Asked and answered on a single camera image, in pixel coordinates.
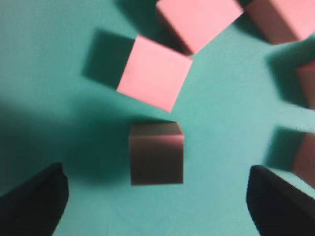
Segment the cube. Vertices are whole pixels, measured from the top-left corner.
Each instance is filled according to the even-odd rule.
[[[178,123],[134,124],[129,151],[132,185],[183,183],[184,134]]]
[[[298,68],[298,74],[309,107],[315,110],[315,61]]]
[[[315,188],[315,134],[305,135],[292,172]]]
[[[117,91],[171,112],[192,59],[137,36]]]
[[[187,54],[199,52],[242,13],[237,0],[157,2],[158,16],[180,39]]]
[[[301,41],[315,31],[315,0],[254,0],[245,10],[272,44]]]

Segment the teal tabletop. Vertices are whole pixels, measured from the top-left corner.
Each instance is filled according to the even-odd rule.
[[[137,34],[177,47],[155,3],[0,1],[0,194],[60,161],[70,196],[55,236],[257,236],[251,165],[315,196],[285,172],[315,132],[295,72],[315,35],[272,46],[241,16],[192,56],[167,113],[115,91]],[[131,186],[130,126],[160,120],[185,134],[184,184]]]

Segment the blurry cube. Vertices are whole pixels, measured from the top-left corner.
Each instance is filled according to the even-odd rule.
[[[133,125],[129,149],[132,185],[183,183],[184,134],[178,123]]]
[[[186,53],[196,54],[232,24],[243,9],[237,0],[159,0],[157,13]]]
[[[315,110],[315,61],[298,68],[298,73],[309,107]]]
[[[305,135],[292,172],[315,188],[315,134]]]
[[[315,0],[254,0],[245,9],[272,44],[301,41],[315,31]]]
[[[137,36],[117,91],[171,112],[192,59]]]

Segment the pink cube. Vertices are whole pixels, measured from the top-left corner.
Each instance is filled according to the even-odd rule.
[[[292,172],[315,188],[315,134],[305,135]]]
[[[246,12],[272,44],[301,41],[315,31],[315,0],[254,0]]]
[[[178,123],[133,125],[129,149],[132,185],[183,183],[184,134]]]
[[[157,13],[185,51],[195,54],[235,21],[243,9],[237,0],[159,0]]]
[[[117,91],[171,112],[192,58],[137,36]]]
[[[308,104],[315,110],[315,61],[298,68],[298,73]]]

